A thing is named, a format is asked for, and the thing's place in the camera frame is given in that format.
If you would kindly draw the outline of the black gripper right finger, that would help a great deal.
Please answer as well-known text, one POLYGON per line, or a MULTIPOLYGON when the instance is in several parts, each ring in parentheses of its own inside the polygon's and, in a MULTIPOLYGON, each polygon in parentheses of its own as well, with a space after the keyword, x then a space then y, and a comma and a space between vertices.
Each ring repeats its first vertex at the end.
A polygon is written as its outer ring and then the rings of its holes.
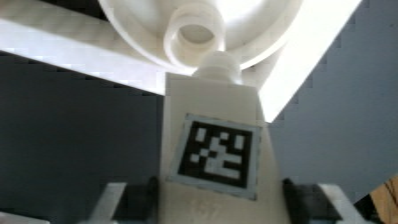
POLYGON ((371 224, 337 185, 294 184, 284 179, 282 192, 291 224, 371 224))

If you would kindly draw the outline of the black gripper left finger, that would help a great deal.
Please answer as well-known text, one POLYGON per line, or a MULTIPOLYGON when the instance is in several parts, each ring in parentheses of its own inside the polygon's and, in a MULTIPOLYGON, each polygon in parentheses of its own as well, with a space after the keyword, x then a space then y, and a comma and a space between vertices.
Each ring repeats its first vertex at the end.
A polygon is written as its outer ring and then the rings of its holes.
POLYGON ((157 178, 131 185, 109 182, 86 219, 86 224, 156 224, 157 178))

